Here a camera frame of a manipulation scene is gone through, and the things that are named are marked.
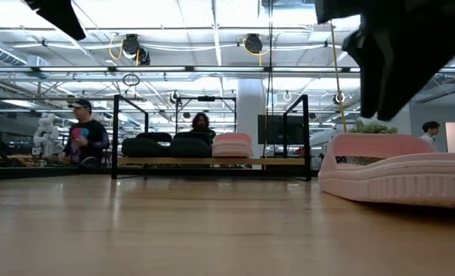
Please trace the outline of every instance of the green plant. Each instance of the green plant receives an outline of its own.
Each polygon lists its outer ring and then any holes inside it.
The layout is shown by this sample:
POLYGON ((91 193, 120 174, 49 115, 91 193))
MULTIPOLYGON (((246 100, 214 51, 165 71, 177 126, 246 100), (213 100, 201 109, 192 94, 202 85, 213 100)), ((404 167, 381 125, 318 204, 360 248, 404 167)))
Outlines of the green plant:
MULTIPOLYGON (((373 133, 373 134, 396 134, 398 133, 398 128, 396 127, 387 127, 378 123, 365 124, 361 120, 358 120, 355 123, 355 127, 349 131, 350 133, 373 133)), ((347 159, 348 163, 355 163, 359 165, 368 165, 382 158, 378 157, 368 157, 368 156, 352 156, 350 159, 347 159)))

